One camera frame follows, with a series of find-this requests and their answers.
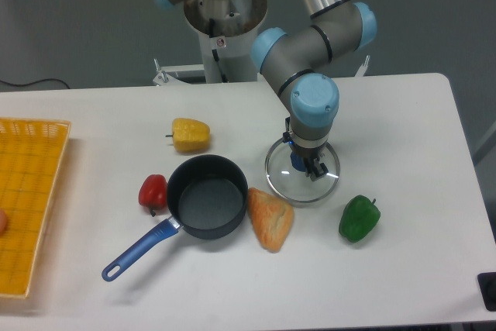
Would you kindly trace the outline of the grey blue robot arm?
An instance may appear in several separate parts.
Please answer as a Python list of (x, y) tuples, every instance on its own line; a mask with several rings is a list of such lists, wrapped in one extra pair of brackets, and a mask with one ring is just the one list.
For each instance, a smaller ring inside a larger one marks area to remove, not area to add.
[(250, 81), (272, 87), (289, 117), (283, 141), (293, 165), (312, 180), (325, 176), (322, 162), (339, 92), (317, 69), (369, 44), (377, 35), (370, 8), (351, 0), (305, 0), (311, 25), (294, 35), (262, 29), (267, 0), (155, 0), (161, 7), (182, 5), (197, 33), (207, 82)]

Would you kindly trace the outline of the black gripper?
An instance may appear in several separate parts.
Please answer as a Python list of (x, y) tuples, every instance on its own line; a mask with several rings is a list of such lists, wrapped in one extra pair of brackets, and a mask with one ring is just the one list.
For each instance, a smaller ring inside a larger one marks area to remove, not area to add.
[(307, 174), (311, 181), (317, 181), (325, 177), (329, 170), (327, 166), (322, 163), (321, 156), (326, 148), (323, 143), (318, 147), (302, 147), (297, 143), (291, 143), (291, 162), (293, 164), (303, 164), (307, 161)]

